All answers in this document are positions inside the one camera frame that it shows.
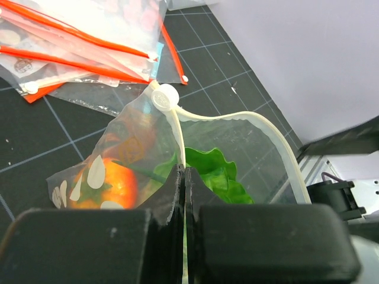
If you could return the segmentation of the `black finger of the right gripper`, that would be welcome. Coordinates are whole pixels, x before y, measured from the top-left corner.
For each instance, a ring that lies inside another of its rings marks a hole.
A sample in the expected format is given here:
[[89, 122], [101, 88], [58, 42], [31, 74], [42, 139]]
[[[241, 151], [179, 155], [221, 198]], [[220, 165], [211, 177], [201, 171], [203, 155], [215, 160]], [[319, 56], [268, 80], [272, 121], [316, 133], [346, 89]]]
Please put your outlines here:
[[376, 151], [378, 116], [300, 148], [300, 153], [305, 156], [371, 154]]

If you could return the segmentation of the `green lettuce head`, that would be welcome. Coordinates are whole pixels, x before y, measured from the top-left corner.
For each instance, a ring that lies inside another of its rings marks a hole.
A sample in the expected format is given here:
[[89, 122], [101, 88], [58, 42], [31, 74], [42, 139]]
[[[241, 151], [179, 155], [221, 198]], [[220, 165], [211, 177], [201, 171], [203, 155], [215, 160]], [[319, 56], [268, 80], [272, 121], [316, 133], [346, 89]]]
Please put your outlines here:
[[185, 149], [186, 167], [193, 167], [204, 184], [228, 204], [253, 204], [253, 199], [236, 179], [237, 167], [228, 162], [220, 149], [210, 151]]

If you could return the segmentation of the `clear dotted zip bag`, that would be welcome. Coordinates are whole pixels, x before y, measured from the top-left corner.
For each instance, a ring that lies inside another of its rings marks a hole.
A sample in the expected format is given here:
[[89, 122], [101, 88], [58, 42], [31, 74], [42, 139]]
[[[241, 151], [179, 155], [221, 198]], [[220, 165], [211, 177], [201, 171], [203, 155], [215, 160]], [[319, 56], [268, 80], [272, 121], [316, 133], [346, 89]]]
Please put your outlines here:
[[85, 166], [90, 166], [88, 185], [102, 186], [104, 158], [118, 160], [134, 172], [138, 207], [165, 183], [174, 165], [186, 167], [187, 147], [220, 149], [228, 162], [236, 163], [236, 179], [256, 204], [283, 202], [285, 194], [289, 202], [310, 202], [290, 145], [273, 123], [255, 112], [193, 114], [179, 106], [173, 86], [157, 82], [117, 88], [68, 83], [54, 95], [113, 116], [88, 157], [48, 178], [49, 197], [56, 208], [71, 208], [67, 193]]

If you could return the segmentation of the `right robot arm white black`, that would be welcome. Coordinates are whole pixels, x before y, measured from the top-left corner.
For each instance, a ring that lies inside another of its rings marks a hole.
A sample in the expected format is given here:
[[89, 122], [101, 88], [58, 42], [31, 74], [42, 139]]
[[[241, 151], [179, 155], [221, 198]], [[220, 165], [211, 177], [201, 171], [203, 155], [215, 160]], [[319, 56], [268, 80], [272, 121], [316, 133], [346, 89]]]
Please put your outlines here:
[[[378, 117], [305, 144], [304, 156], [347, 156], [378, 151]], [[347, 223], [362, 264], [356, 283], [378, 283], [378, 179], [342, 180], [322, 172], [307, 187], [313, 203], [326, 204]]]

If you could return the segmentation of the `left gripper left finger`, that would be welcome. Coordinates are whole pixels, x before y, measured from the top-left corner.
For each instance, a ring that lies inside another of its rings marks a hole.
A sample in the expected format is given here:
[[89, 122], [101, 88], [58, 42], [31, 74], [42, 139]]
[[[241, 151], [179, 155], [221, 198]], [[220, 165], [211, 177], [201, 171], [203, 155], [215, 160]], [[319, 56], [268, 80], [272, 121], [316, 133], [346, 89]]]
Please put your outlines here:
[[184, 168], [135, 209], [37, 209], [1, 243], [2, 283], [181, 283]]

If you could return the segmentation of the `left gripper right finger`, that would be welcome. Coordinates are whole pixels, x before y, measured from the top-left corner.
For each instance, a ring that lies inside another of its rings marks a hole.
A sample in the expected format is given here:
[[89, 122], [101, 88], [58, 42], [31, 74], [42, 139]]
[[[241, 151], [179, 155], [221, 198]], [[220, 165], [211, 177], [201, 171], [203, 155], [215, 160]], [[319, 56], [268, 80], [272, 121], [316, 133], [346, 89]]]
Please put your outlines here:
[[227, 204], [185, 170], [189, 283], [352, 283], [361, 264], [326, 205]]

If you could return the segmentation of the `orange red tomato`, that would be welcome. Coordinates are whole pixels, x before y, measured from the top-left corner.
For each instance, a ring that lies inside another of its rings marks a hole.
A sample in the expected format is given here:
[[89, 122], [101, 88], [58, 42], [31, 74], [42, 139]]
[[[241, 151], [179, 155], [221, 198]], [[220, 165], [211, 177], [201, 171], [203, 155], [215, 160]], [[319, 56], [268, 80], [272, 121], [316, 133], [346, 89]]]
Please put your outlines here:
[[74, 178], [68, 191], [68, 207], [99, 209], [105, 201], [115, 202], [124, 209], [132, 209], [137, 201], [137, 179], [134, 172], [118, 164], [118, 160], [104, 158], [105, 180], [98, 189], [88, 185], [90, 166], [85, 166]]

